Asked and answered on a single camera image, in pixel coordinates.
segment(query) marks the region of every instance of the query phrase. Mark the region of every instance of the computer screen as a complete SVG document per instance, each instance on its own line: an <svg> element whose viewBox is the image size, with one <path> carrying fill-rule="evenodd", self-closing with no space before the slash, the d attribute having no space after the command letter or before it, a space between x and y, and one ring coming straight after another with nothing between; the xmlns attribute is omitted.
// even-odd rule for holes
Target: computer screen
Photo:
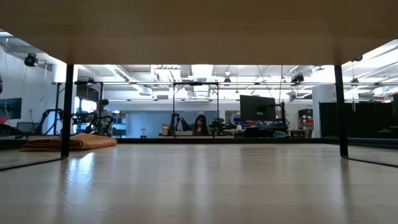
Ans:
<svg viewBox="0 0 398 224"><path fill-rule="evenodd" d="M22 108L22 98L1 99L0 118L20 119Z"/></svg>
<svg viewBox="0 0 398 224"><path fill-rule="evenodd" d="M240 96L241 119L252 121L275 121L275 98Z"/></svg>

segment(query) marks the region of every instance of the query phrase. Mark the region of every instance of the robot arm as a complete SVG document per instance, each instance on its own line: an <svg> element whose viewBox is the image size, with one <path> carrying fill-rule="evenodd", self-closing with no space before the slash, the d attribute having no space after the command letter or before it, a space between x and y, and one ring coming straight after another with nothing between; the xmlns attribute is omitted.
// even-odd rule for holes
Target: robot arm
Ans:
<svg viewBox="0 0 398 224"><path fill-rule="evenodd" d="M175 118L177 118L177 124L174 125L174 121ZM172 114L172 120L170 122L170 126L169 129L167 130L167 135L173 135L175 134L177 127L178 127L178 123L181 121L181 125L182 125L182 130L183 131L191 131L191 127L189 126L189 124L177 113Z"/></svg>

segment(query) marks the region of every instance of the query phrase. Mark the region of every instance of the equipment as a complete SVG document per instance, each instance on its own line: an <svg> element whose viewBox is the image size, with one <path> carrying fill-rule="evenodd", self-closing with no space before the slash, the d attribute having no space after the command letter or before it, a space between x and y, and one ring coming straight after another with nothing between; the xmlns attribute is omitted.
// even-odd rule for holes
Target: equipment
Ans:
<svg viewBox="0 0 398 224"><path fill-rule="evenodd" d="M38 127L39 123L33 122L18 122L17 129L22 131L23 133L33 133L35 129Z"/></svg>
<svg viewBox="0 0 398 224"><path fill-rule="evenodd" d="M33 132L33 135L43 135L43 124L45 119L49 116L50 112L55 112L55 117L59 114L60 116L60 121L63 122L63 110L61 109L48 109L44 111L42 118L40 119L39 125L35 128L35 131ZM54 123L52 126L44 133L44 135L47 135L52 128L55 127L55 123L57 122L57 118L55 119Z"/></svg>
<svg viewBox="0 0 398 224"><path fill-rule="evenodd" d="M174 125L174 120L177 118L177 124ZM177 113L172 114L172 120L170 122L170 126L167 130L167 135L175 135L175 132L177 131L178 123L181 121L182 125L182 131L191 131L191 127L189 124Z"/></svg>
<svg viewBox="0 0 398 224"><path fill-rule="evenodd" d="M24 63L28 67L36 67L37 66L37 57L35 53L29 53L24 60Z"/></svg>
<svg viewBox="0 0 398 224"><path fill-rule="evenodd" d="M300 83L304 82L304 76L302 73L299 73L297 75L292 76L292 81L291 83L293 83L294 85L298 85Z"/></svg>
<svg viewBox="0 0 398 224"><path fill-rule="evenodd" d="M76 114L72 114L72 120L73 120L72 125L87 123L90 120L88 118L89 115L93 115L93 117L91 118L91 121L88 124L88 126L85 128L84 133L98 134L98 131L94 131L93 126L96 127L95 129L99 130L100 128L103 128L101 120L104 121L105 119L109 118L109 122L103 128L104 135L108 136L109 135L108 128L113 123L113 119L114 119L112 116L101 116L100 117L96 113L76 113Z"/></svg>
<svg viewBox="0 0 398 224"><path fill-rule="evenodd" d="M241 118L253 121L275 121L275 99L260 96L240 96Z"/></svg>

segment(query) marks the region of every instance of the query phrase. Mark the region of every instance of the long black hair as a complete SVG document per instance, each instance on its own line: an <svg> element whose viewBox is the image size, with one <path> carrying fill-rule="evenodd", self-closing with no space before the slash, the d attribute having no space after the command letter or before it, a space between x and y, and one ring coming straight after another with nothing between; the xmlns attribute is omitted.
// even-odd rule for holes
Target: long black hair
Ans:
<svg viewBox="0 0 398 224"><path fill-rule="evenodd" d="M209 135L209 130L207 129L207 122L206 122L206 116L201 114L197 117L195 120L195 125L193 127L193 131L197 131L198 129L198 121L201 121L201 134L202 135Z"/></svg>

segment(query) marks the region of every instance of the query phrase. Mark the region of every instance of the black monitor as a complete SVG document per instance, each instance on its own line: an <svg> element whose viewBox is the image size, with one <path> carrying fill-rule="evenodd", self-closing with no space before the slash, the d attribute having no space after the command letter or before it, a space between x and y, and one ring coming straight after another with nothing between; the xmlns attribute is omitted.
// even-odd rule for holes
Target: black monitor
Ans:
<svg viewBox="0 0 398 224"><path fill-rule="evenodd" d="M276 121L275 98L240 96L241 119L252 121Z"/></svg>

